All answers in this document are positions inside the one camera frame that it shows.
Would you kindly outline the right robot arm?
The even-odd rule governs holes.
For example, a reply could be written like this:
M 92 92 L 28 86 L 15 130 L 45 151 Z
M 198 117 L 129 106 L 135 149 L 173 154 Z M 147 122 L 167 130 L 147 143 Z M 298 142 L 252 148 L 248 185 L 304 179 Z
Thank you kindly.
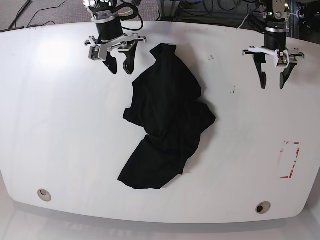
M 91 15 L 92 22 L 98 31 L 98 38 L 90 36 L 85 41 L 90 46 L 88 58 L 93 61 L 102 61 L 112 74 L 118 72 L 117 59 L 111 55 L 118 50 L 126 56 L 123 69 L 131 75 L 135 69 L 135 56 L 139 42 L 146 42 L 145 36 L 139 36 L 138 31 L 144 27 L 144 22 L 136 5 L 116 0 L 84 0 L 83 6 Z M 127 28 L 122 22 L 139 18 L 139 28 Z

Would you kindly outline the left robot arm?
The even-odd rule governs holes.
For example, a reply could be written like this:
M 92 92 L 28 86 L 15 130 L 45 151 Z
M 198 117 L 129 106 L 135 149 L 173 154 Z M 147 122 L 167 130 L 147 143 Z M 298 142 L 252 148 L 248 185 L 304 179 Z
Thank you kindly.
M 304 58 L 305 54 L 297 48 L 287 48 L 291 16 L 287 0 L 259 0 L 256 8 L 260 10 L 264 21 L 259 20 L 253 13 L 249 13 L 245 20 L 257 32 L 263 34 L 264 44 L 261 47 L 250 46 L 243 50 L 242 54 L 252 55 L 262 89 L 265 89 L 267 84 L 267 75 L 262 65 L 266 63 L 266 56 L 271 56 L 274 66 L 283 68 L 279 77 L 279 87 L 282 90 L 293 69 L 298 65 L 297 58 Z

